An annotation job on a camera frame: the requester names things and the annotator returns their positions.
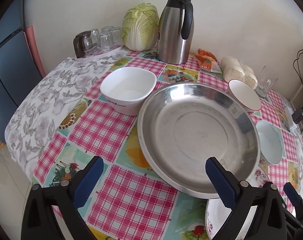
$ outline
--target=brown pitcher handle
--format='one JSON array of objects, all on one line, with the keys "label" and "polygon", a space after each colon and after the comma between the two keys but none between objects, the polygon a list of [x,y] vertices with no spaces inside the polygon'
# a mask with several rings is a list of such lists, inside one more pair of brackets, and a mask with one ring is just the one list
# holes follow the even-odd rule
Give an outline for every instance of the brown pitcher handle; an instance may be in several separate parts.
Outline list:
[{"label": "brown pitcher handle", "polygon": [[84,46],[83,46],[83,39],[80,36],[76,36],[74,38],[74,49],[76,52],[76,57],[80,58],[80,57],[84,57],[85,56],[85,50],[84,50]]}]

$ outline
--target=black charger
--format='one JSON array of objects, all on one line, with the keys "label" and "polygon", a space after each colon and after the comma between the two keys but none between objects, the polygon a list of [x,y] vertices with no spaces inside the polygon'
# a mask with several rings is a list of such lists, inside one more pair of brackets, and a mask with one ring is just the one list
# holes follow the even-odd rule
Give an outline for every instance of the black charger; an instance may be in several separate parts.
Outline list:
[{"label": "black charger", "polygon": [[293,122],[298,124],[303,120],[303,110],[301,108],[298,108],[295,112],[292,114]]}]

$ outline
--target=stainless steel plate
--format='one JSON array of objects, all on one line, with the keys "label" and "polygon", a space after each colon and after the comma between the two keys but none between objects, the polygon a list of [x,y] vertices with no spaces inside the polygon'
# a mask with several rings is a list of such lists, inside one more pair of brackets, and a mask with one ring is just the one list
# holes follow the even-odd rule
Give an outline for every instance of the stainless steel plate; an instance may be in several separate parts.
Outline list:
[{"label": "stainless steel plate", "polygon": [[238,180],[248,180],[260,158],[259,137],[245,109],[230,96],[193,82],[152,93],[138,116],[141,150],[168,184],[199,198],[218,198],[205,162],[216,157]]}]

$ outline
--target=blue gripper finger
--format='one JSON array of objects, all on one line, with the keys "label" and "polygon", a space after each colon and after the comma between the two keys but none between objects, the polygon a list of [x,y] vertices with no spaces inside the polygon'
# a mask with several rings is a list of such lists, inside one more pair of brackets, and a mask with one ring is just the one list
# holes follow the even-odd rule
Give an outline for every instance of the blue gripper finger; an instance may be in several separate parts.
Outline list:
[{"label": "blue gripper finger", "polygon": [[287,197],[289,198],[293,206],[298,207],[300,203],[300,196],[290,182],[287,182],[284,185],[284,192],[286,193]]},{"label": "blue gripper finger", "polygon": [[85,205],[103,170],[104,161],[101,157],[98,157],[74,191],[73,204],[75,208]]},{"label": "blue gripper finger", "polygon": [[206,161],[206,173],[225,207],[234,209],[237,202],[237,193],[212,158]]}]

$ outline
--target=black thermos handle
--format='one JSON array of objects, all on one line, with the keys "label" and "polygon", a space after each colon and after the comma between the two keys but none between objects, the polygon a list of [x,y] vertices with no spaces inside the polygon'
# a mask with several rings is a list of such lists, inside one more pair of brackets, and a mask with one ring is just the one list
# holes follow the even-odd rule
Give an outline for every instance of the black thermos handle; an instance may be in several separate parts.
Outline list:
[{"label": "black thermos handle", "polygon": [[181,28],[181,37],[186,40],[189,37],[190,29],[191,29],[191,22],[192,17],[194,14],[194,8],[192,7],[191,1],[181,1],[185,6],[185,15],[184,15],[184,22],[182,23]]},{"label": "black thermos handle", "polygon": [[83,39],[82,39],[81,35],[76,36],[74,38],[74,49],[75,49],[77,58],[85,56],[85,50],[84,50],[84,46],[83,46]]}]

